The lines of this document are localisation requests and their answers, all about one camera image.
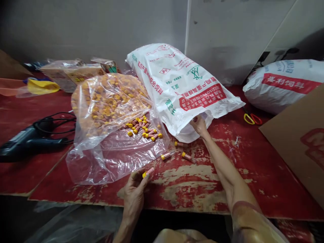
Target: red table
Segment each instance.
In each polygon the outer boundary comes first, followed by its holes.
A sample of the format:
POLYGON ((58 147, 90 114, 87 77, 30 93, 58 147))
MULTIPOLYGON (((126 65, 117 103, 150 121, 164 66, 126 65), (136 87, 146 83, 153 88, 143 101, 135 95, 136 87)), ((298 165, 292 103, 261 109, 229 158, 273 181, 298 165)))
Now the red table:
MULTIPOLYGON (((229 90, 246 102, 242 87, 229 90)), ((265 122, 270 116, 246 106, 265 122)), ((305 190, 285 162, 258 130, 243 120, 243 109, 214 119, 208 131, 214 141, 233 161, 251 188, 267 217, 299 220, 323 220, 324 211, 305 190)), ((173 149, 174 138, 170 136, 173 149)), ((210 156, 201 139, 190 144, 187 152, 197 165, 177 151, 171 159, 149 163, 155 166, 151 183, 145 191, 145 207, 150 209, 228 214, 225 193, 210 156)), ((69 177, 65 160, 45 177, 29 197, 94 205, 123 205, 123 190, 128 177, 101 186, 75 185, 69 177)))
MULTIPOLYGON (((71 110, 71 95, 62 91, 22 99, 0 95, 0 104, 2 145, 35 121, 71 110)), ((20 163, 0 163, 0 194, 29 196, 57 162, 63 159, 69 147, 57 153, 39 154, 20 163)))

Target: red stripe on sack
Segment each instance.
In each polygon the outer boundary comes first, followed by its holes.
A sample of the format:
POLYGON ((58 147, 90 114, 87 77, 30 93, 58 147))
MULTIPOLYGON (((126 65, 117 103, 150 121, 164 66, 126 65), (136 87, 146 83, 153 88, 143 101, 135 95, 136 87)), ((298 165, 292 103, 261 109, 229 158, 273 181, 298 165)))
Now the red stripe on sack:
POLYGON ((322 83, 306 79, 290 78, 272 73, 265 73, 262 84, 291 90, 296 93, 308 94, 322 83))
POLYGON ((188 111, 200 106, 206 108, 207 106, 210 106, 216 103, 217 101, 220 101, 225 98, 226 95, 223 91, 222 86, 220 84, 215 84, 191 98, 186 99, 184 97, 181 97, 179 99, 179 102, 181 108, 185 111, 188 111))

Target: white wall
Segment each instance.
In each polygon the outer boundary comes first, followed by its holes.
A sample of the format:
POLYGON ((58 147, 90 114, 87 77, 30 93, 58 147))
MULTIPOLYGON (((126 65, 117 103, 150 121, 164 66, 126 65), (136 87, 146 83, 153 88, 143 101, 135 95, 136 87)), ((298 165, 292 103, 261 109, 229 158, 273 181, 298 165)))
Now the white wall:
POLYGON ((263 64, 269 64, 289 48, 298 47, 300 52, 288 55, 286 59, 323 58, 324 56, 324 1, 297 0, 266 51, 269 56, 263 64))
POLYGON ((12 0, 2 4, 0 48, 21 62, 116 60, 150 43, 185 46, 187 0, 12 0))
POLYGON ((295 0, 190 0, 188 57, 241 84, 295 0))

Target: red-handled scissors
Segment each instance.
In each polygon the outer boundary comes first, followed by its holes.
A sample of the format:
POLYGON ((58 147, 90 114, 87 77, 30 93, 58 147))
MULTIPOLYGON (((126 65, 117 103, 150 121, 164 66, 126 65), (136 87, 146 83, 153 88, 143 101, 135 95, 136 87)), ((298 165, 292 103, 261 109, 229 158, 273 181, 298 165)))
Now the red-handled scissors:
POLYGON ((245 107, 243 106, 243 109, 245 111, 244 114, 244 120, 249 123, 250 125, 262 125, 262 120, 257 117, 256 115, 252 114, 251 112, 248 112, 245 107))

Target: hand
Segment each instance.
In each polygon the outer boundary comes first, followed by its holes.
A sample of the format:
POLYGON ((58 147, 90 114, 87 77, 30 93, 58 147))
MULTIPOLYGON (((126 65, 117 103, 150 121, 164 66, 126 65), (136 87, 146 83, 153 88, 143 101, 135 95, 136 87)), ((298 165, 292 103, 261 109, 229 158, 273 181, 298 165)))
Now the hand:
POLYGON ((144 205, 144 189, 149 182, 150 175, 144 179, 142 174, 145 172, 141 168, 129 176, 128 182, 124 187, 124 213, 123 220, 136 223, 144 205))
POLYGON ((206 122, 201 117, 201 115, 196 116, 193 120, 189 122, 189 124, 195 129, 195 131, 201 136, 204 137, 206 134, 208 134, 207 128, 206 128, 206 122))

